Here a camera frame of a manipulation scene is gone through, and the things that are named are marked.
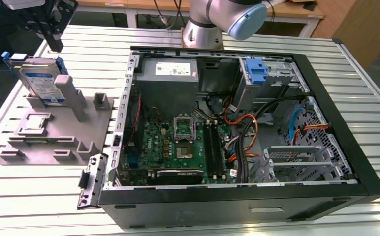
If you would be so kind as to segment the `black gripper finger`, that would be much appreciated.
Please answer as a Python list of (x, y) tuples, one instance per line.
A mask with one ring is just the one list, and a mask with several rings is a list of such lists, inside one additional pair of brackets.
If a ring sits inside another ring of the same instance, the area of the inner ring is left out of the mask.
[(47, 42), (48, 47), (52, 51), (56, 51), (56, 40), (52, 35), (52, 29), (46, 22), (26, 22), (26, 30), (34, 31), (36, 36)]
[(78, 8), (76, 0), (56, 1), (55, 12), (54, 12), (55, 16), (54, 38), (56, 42), (56, 47), (54, 49), (55, 52), (60, 52), (63, 49), (62, 35), (68, 23), (71, 22), (76, 8)]

